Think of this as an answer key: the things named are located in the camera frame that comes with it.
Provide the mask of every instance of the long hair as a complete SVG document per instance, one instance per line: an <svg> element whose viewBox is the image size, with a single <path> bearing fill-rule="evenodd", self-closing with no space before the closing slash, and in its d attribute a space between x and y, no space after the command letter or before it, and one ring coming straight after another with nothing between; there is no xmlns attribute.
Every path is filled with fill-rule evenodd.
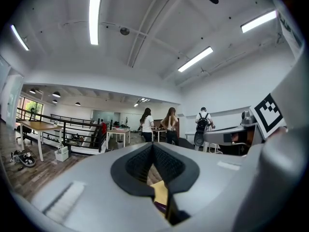
<svg viewBox="0 0 309 232"><path fill-rule="evenodd" d="M142 115L141 119L140 119L140 123L143 124L145 122L145 118L151 115L151 110L150 108L146 108L144 114Z"/></svg>
<svg viewBox="0 0 309 232"><path fill-rule="evenodd" d="M176 109L173 107L169 108L168 114L166 115L165 119L163 120L163 124L165 124L165 126L169 126L169 116L171 116L172 113L176 113ZM170 125L172 125L174 122L174 118L171 117L170 118Z"/></svg>

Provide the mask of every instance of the pendant light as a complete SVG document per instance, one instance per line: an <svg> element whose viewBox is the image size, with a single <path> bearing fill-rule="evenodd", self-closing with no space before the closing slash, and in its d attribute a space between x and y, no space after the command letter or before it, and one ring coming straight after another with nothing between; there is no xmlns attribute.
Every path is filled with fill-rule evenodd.
<svg viewBox="0 0 309 232"><path fill-rule="evenodd" d="M60 96L60 93L59 93L58 91L55 91L55 92L53 93L53 96L55 96L55 97L61 97L61 96Z"/></svg>

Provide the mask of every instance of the sign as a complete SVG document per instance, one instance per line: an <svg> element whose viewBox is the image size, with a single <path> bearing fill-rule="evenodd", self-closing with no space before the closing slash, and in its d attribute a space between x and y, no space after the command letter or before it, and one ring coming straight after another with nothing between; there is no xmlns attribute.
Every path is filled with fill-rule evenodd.
<svg viewBox="0 0 309 232"><path fill-rule="evenodd" d="M271 94L268 94L256 106L251 106L250 110L258 122L265 139L285 123Z"/></svg>

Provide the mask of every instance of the window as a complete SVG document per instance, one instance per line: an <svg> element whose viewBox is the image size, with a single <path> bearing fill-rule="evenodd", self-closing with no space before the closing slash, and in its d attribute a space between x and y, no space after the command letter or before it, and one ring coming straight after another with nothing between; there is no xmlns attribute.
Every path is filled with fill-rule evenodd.
<svg viewBox="0 0 309 232"><path fill-rule="evenodd" d="M25 109L27 111L31 111L32 108L34 108L34 112L37 114L42 114L43 111L43 104L38 103L36 101L32 101L30 99L27 99L25 97L20 96L18 100L18 105L17 105L17 113L16 117L29 120L31 113L27 113L25 111L21 111L20 109Z"/></svg>

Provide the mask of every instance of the woman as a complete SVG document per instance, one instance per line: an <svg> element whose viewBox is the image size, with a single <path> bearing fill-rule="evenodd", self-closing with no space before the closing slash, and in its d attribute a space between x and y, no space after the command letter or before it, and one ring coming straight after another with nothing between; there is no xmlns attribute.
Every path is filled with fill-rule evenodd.
<svg viewBox="0 0 309 232"><path fill-rule="evenodd" d="M175 113L175 108L171 107L165 119L161 120L161 125L164 127L164 129L167 130L167 143L172 144L172 141L174 141L175 145L178 146L178 137L175 128L176 124L178 123L178 119L176 118Z"/></svg>
<svg viewBox="0 0 309 232"><path fill-rule="evenodd" d="M152 130L151 127L154 127L154 119L151 116L151 110L149 108L145 109L144 114L140 119L140 124L142 126L142 135L145 138L146 142L152 141Z"/></svg>

